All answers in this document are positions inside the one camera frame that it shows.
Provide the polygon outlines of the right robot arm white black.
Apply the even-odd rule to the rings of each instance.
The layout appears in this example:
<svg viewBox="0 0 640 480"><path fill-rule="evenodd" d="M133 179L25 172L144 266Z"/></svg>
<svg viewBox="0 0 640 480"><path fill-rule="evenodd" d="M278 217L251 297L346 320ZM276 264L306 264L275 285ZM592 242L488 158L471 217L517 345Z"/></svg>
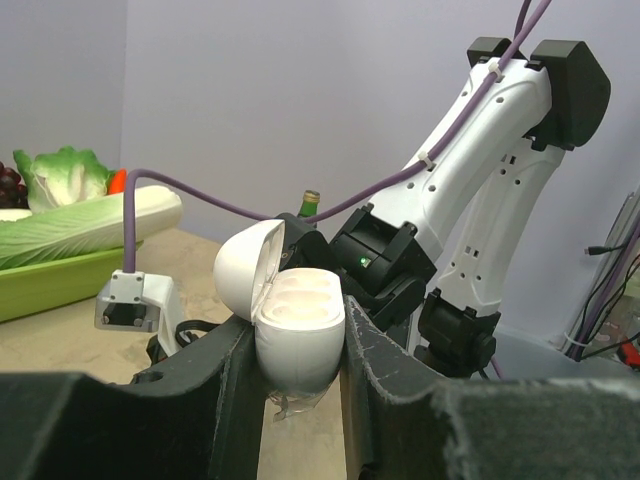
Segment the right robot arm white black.
<svg viewBox="0 0 640 480"><path fill-rule="evenodd" d="M506 274L533 207L565 154L597 131L611 83L583 41L545 40L530 56L481 37L437 125L443 133L488 74L498 79L423 171L374 194L331 240L284 216L280 266L338 274L381 330L419 314L416 356L468 378L496 350Z"/></svg>

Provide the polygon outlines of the white earbud charging case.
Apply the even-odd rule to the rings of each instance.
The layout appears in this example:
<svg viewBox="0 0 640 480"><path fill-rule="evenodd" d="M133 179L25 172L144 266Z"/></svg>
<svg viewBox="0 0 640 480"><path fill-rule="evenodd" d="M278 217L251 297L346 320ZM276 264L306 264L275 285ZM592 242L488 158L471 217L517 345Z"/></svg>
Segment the white earbud charging case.
<svg viewBox="0 0 640 480"><path fill-rule="evenodd" d="M273 390L315 396L333 382L345 339L339 277L279 269L285 222L260 221L220 248L213 279L222 303L255 329L259 366Z"/></svg>

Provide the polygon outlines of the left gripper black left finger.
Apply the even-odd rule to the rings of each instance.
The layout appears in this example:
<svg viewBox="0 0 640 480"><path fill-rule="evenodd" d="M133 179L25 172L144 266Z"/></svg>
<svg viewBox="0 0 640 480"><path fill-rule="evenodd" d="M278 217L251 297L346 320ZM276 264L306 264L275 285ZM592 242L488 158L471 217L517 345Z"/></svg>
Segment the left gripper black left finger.
<svg viewBox="0 0 640 480"><path fill-rule="evenodd" d="M232 317L127 385L83 373L1 378L5 479L253 479L265 391Z"/></svg>

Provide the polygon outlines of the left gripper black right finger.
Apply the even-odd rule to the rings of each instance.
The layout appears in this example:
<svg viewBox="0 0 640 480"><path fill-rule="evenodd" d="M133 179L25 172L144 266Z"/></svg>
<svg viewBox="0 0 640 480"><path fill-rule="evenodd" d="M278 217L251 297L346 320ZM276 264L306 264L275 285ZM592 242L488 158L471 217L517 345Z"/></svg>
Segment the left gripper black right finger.
<svg viewBox="0 0 640 480"><path fill-rule="evenodd" d="M443 377L344 300L350 479L635 479L639 381Z"/></svg>

